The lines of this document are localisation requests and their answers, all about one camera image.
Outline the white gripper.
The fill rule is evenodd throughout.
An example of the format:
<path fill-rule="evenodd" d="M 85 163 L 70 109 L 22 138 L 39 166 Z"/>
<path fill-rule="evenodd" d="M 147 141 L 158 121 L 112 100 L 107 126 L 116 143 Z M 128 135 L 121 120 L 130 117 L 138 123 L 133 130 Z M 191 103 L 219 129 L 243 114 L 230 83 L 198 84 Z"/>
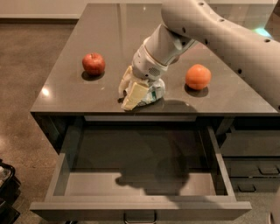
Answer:
<path fill-rule="evenodd" d="M 128 66 L 118 87 L 120 98 L 124 98 L 122 108 L 132 110 L 147 95 L 149 86 L 145 83 L 133 82 L 133 74 L 139 79 L 158 81 L 167 71 L 168 64 L 161 57 L 158 48 L 149 48 L 141 44 L 133 56 L 132 66 Z"/>

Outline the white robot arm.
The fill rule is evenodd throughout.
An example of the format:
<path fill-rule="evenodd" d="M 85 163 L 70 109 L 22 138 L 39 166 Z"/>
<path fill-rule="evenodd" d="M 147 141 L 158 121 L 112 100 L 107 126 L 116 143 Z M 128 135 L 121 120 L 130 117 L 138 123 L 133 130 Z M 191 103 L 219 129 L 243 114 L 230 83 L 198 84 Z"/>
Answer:
<path fill-rule="evenodd" d="M 141 44 L 118 88 L 122 108 L 162 98 L 161 76 L 195 41 L 238 73 L 274 109 L 280 108 L 280 43 L 216 14 L 204 0 L 166 0 L 163 23 Z"/>

